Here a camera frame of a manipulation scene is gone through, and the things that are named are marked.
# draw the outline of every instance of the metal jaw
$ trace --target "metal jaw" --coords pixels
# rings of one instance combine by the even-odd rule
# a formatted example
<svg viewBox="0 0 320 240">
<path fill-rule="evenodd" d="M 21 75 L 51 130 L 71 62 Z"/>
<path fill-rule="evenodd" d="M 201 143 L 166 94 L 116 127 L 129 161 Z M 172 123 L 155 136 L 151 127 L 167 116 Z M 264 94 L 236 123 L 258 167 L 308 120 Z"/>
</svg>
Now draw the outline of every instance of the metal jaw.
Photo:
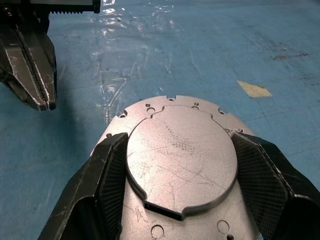
<svg viewBox="0 0 320 240">
<path fill-rule="evenodd" d="M 100 11 L 99 0 L 0 1 L 0 82 L 36 110 L 54 110 L 55 48 L 47 36 L 49 14 Z"/>
<path fill-rule="evenodd" d="M 101 147 L 121 132 L 128 134 L 126 148 L 117 151 L 126 176 L 104 173 L 99 166 L 86 170 L 94 161 L 103 162 L 107 151 Z M 43 230 L 48 236 L 57 236 L 57 230 L 59 236 L 78 236 L 81 228 L 64 228 L 73 222 L 70 206 L 81 201 L 78 194 L 70 198 L 70 193 L 81 193 L 87 184 L 96 185 L 100 176 L 110 173 L 116 181 L 104 188 L 111 200 L 104 206 L 117 210 L 116 219 L 122 219 L 121 235 L 110 240 L 255 240 L 260 232 L 265 240 L 313 240 L 320 234 L 320 193 L 312 183 L 274 144 L 254 136 L 219 106 L 198 98 L 159 96 L 129 106 L 111 121 L 82 169 L 91 177 L 79 181 L 83 186 L 68 183 Z M 124 184 L 125 190 L 117 189 L 118 198 L 112 195 Z M 95 206 L 100 206 L 99 193 L 92 187 Z M 121 213 L 114 208 L 119 199 Z M 86 203 L 88 208 L 90 216 L 106 213 L 92 208 L 92 203 Z M 115 211 L 108 213 L 113 214 L 103 216 L 114 223 Z M 61 227 L 49 228 L 57 217 L 55 226 Z M 108 226 L 97 228 L 100 222 L 98 217 L 84 219 L 87 232 L 101 233 L 80 239 L 100 239 L 109 232 Z M 40 239 L 45 239 L 43 232 Z"/>
</svg>

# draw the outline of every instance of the blue floor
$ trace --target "blue floor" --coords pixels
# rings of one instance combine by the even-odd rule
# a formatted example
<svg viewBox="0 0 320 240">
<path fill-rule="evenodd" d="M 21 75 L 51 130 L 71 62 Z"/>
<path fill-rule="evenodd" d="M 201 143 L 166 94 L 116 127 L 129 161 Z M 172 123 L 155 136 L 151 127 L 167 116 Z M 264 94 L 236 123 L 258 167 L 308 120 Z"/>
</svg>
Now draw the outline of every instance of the blue floor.
<svg viewBox="0 0 320 240">
<path fill-rule="evenodd" d="M 102 0 L 50 16 L 57 109 L 0 85 L 0 239 L 34 240 L 114 115 L 194 96 L 274 142 L 320 190 L 320 1 Z M 264 86 L 251 98 L 237 81 Z"/>
</svg>

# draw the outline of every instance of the blue painted floor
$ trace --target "blue painted floor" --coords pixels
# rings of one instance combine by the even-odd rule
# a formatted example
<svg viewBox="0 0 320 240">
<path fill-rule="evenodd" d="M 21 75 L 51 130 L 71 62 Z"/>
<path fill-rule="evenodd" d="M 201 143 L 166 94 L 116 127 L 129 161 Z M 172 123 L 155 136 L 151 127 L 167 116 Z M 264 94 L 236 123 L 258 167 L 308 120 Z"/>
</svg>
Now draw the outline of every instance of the blue painted floor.
<svg viewBox="0 0 320 240">
<path fill-rule="evenodd" d="M 320 189 L 320 1 L 103 0 L 51 15 L 57 109 L 0 85 L 0 239 L 36 239 L 114 115 L 139 100 L 216 103 Z M 237 81 L 264 86 L 251 98 Z"/>
</svg>

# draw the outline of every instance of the circular metal disc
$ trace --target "circular metal disc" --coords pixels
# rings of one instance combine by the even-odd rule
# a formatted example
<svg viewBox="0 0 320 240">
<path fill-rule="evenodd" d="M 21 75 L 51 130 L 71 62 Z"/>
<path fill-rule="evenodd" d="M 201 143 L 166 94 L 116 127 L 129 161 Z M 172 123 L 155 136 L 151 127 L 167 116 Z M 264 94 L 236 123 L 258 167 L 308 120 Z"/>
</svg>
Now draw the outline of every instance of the circular metal disc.
<svg viewBox="0 0 320 240">
<path fill-rule="evenodd" d="M 206 212 L 236 179 L 237 156 L 230 136 L 211 114 L 165 106 L 132 131 L 128 179 L 147 204 L 184 218 Z"/>
</svg>

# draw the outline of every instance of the silver metal part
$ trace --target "silver metal part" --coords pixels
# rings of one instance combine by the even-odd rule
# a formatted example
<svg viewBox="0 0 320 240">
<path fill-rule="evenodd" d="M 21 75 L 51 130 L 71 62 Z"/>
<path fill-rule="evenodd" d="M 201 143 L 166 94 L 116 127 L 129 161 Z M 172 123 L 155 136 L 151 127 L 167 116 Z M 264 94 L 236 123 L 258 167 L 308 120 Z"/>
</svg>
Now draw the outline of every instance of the silver metal part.
<svg viewBox="0 0 320 240">
<path fill-rule="evenodd" d="M 230 136 L 253 133 L 219 106 L 158 96 L 114 117 L 99 140 L 129 134 L 121 240 L 255 240 Z"/>
</svg>

